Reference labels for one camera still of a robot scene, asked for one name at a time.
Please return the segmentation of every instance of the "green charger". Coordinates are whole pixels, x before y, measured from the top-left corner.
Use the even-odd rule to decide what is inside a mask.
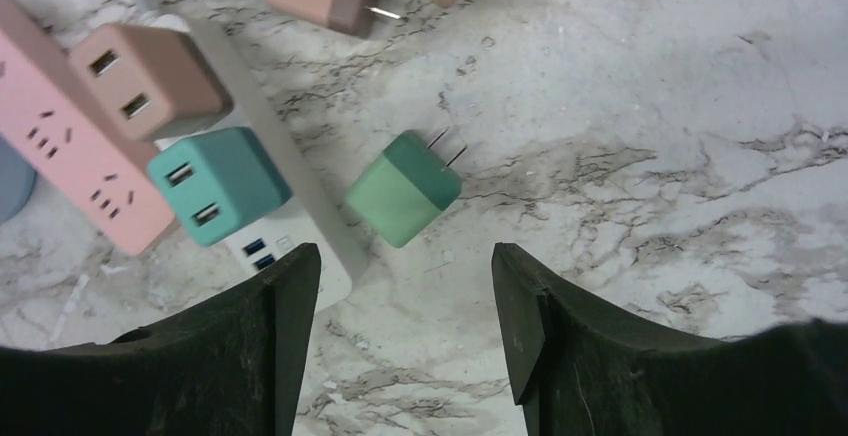
[[[445,163],[414,131],[395,138],[345,195],[358,212],[395,248],[406,246],[439,217],[462,192],[462,180],[450,168],[465,150]]]
[[[243,127],[183,138],[150,160],[147,173],[202,246],[221,241],[292,197],[259,139]]]

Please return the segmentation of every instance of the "usb port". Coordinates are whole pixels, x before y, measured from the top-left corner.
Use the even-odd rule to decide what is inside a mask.
[[[97,58],[96,61],[89,64],[88,67],[91,68],[91,72],[94,73],[95,76],[100,76],[106,72],[113,64],[118,61],[118,55],[115,54],[114,51],[109,50],[106,51],[103,56]]]
[[[260,259],[259,261],[253,263],[253,267],[256,268],[257,271],[262,271],[263,269],[267,268],[268,266],[271,266],[271,264],[274,261],[276,261],[276,259],[269,254],[268,256],[265,256],[264,258]]]
[[[254,254],[258,253],[259,251],[262,251],[263,249],[265,249],[265,241],[262,241],[262,238],[259,238],[256,241],[241,248],[241,250],[244,251],[245,256],[253,256]]]
[[[171,183],[171,187],[182,183],[186,179],[190,178],[191,175],[194,174],[194,170],[191,169],[191,165],[186,163],[179,168],[168,173],[168,182]]]
[[[132,101],[127,103],[126,106],[121,108],[121,111],[124,112],[124,116],[126,116],[127,119],[132,119],[138,116],[138,113],[144,111],[144,108],[148,105],[150,105],[150,100],[147,99],[147,96],[145,96],[144,93],[141,93],[134,97]]]
[[[194,213],[192,219],[194,219],[194,222],[197,223],[198,226],[203,226],[209,221],[217,218],[220,214],[221,211],[218,209],[218,205],[213,203]]]

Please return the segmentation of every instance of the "metal prong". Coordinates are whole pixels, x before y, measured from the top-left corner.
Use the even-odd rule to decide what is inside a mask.
[[[444,136],[445,134],[447,134],[447,133],[448,133],[448,131],[450,131],[450,126],[448,126],[447,128],[445,128],[445,130],[444,130],[444,131],[442,131],[441,133],[439,133],[439,135],[438,135],[438,136],[436,136],[436,137],[435,137],[432,141],[430,141],[430,144],[428,144],[428,145],[427,145],[427,149],[432,148],[434,144],[438,143],[438,142],[439,142],[439,140],[440,140],[440,139],[442,139],[442,136]]]
[[[387,18],[392,18],[392,19],[397,19],[397,20],[403,19],[403,16],[401,16],[399,14],[395,14],[395,13],[390,13],[390,12],[386,11],[385,9],[375,8],[373,6],[366,6],[365,9],[367,9],[368,11],[371,11],[374,14],[379,14],[380,16],[385,16]]]
[[[460,149],[458,153],[456,153],[456,156],[454,156],[453,159],[448,161],[448,164],[445,165],[445,168],[449,168],[450,165],[453,164],[454,161],[456,161],[460,156],[462,156],[462,153],[464,153],[466,149],[468,149],[467,144],[465,146],[463,146],[462,149]]]

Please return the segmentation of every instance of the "electrical outlet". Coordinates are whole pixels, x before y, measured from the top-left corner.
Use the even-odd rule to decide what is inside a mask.
[[[118,132],[14,0],[0,0],[0,68],[0,134],[107,237],[134,255],[177,227],[145,171],[156,147]]]
[[[270,247],[269,241],[276,243],[283,236],[296,244],[315,242],[325,268],[321,274],[323,291],[318,297],[318,307],[324,308],[346,298],[353,286],[352,279],[367,269],[368,257],[226,34],[214,22],[173,14],[159,17],[152,25],[182,31],[192,37],[235,103],[233,112],[211,129],[249,125],[293,193],[282,208],[224,240],[242,267],[250,275],[257,272],[254,263],[259,253],[247,258],[243,256],[243,248],[258,239],[263,239],[266,248]],[[157,142],[160,147],[172,143],[173,140]],[[278,253],[265,253],[263,257],[269,254],[278,257]]]

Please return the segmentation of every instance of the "marble surface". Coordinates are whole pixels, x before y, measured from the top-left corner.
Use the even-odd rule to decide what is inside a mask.
[[[163,0],[224,25],[337,201],[408,128],[461,200],[315,318],[295,434],[516,435],[492,292],[517,242],[632,312],[734,339],[848,320],[848,0],[383,0],[360,41],[262,0]],[[62,44],[129,0],[21,0]],[[106,342],[243,278],[177,233],[140,258],[40,182],[0,226],[0,343]]]

